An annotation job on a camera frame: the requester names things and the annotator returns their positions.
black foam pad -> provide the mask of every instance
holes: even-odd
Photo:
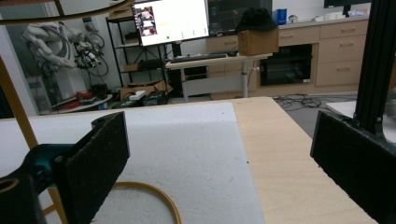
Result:
[[[47,223],[30,175],[0,178],[0,204],[0,223]]]
[[[396,148],[355,121],[319,112],[311,156],[369,216],[396,223]]]
[[[69,223],[90,223],[129,158],[123,112],[100,118],[70,150],[51,162]]]

white mat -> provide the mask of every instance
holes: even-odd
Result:
[[[40,143],[75,143],[105,113],[31,122]],[[264,222],[231,104],[128,110],[126,122],[131,158],[119,180],[163,190],[176,203],[183,223]],[[18,167],[14,162],[27,150],[15,128],[15,122],[0,122],[0,141],[7,142],[0,152],[0,175]],[[10,136],[20,139],[18,144]],[[113,190],[94,221],[174,222],[161,200],[139,189]],[[59,219],[48,216],[48,222]]]

wooden table surface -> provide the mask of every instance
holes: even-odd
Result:
[[[231,102],[266,223],[376,223],[318,167],[312,139],[271,98]]]

white desk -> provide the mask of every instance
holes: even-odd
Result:
[[[181,86],[183,88],[184,101],[189,101],[189,95],[198,95],[203,93],[220,92],[220,91],[235,91],[242,90],[242,96],[248,98],[248,61],[266,59],[272,56],[269,54],[259,54],[253,56],[235,56],[218,59],[200,60],[187,63],[167,63],[165,68],[180,69]],[[209,77],[197,80],[186,80],[184,74],[185,68],[208,66],[223,63],[241,63],[241,75],[225,76],[225,77]]]

computer monitor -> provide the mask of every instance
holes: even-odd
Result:
[[[235,35],[235,27],[250,7],[272,12],[272,0],[207,0],[209,35]]]
[[[142,46],[209,36],[205,0],[157,0],[133,4]]]
[[[348,17],[348,11],[350,11],[352,5],[371,3],[372,0],[324,0],[324,7],[344,7],[343,15]]]

